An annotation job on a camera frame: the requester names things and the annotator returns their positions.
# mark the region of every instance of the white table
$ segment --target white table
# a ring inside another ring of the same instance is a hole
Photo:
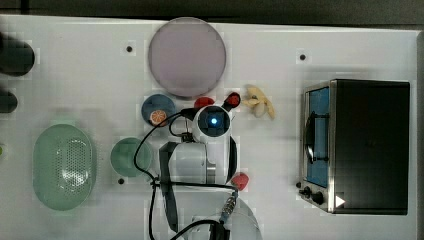
[[[0,161],[0,239],[148,239],[151,188],[142,178],[119,185],[109,155],[120,139],[141,138],[150,129],[140,106],[161,88],[149,71],[146,50],[163,23],[0,16],[0,31],[29,42],[37,56],[28,75],[0,76],[0,84],[19,100],[14,113],[0,115],[0,142],[9,148]],[[245,84],[256,84],[276,109],[271,121],[268,116],[257,119],[241,106],[233,121],[240,169],[250,177],[241,198],[255,213],[264,239],[416,239],[417,32],[212,25],[223,36],[228,61],[219,86],[208,96],[223,100],[233,90],[245,95]],[[133,52],[125,51],[128,45]],[[300,54],[307,56],[305,61],[298,60]],[[297,195],[300,94],[306,86],[333,78],[410,81],[407,216],[329,215]],[[193,104],[173,100],[179,109]],[[89,199],[74,210],[57,212],[34,194],[32,150],[51,120],[63,115],[72,116],[94,139],[99,169]],[[150,142],[158,149],[172,140],[168,135],[161,129]],[[155,221],[164,224],[158,201]],[[161,234],[157,239],[166,238]]]

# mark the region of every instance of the green colander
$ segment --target green colander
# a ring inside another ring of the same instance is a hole
[[[68,124],[54,125],[37,139],[33,187],[47,207],[66,211],[88,197],[96,180],[96,159],[88,137]]]

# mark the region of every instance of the orange food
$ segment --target orange food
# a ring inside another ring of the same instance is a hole
[[[153,111],[151,114],[150,114],[150,122],[154,125],[154,126],[156,126],[156,125],[158,125],[159,123],[161,123],[163,120],[165,120],[166,119],[166,113],[165,113],[165,111],[163,111],[163,110],[156,110],[156,111]],[[163,126],[165,126],[166,125],[166,122],[163,122],[161,125],[159,125],[159,126],[161,126],[161,127],[163,127]]]

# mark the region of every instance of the black toaster oven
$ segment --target black toaster oven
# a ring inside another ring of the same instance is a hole
[[[302,199],[336,214],[406,215],[408,82],[335,79],[307,88]]]

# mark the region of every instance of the blue bowl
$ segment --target blue bowl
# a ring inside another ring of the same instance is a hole
[[[177,112],[174,102],[163,94],[154,94],[150,96],[146,99],[146,101],[144,101],[143,106],[141,107],[141,116],[144,121],[152,126],[154,125],[150,122],[150,114],[156,110],[163,110],[167,117]]]

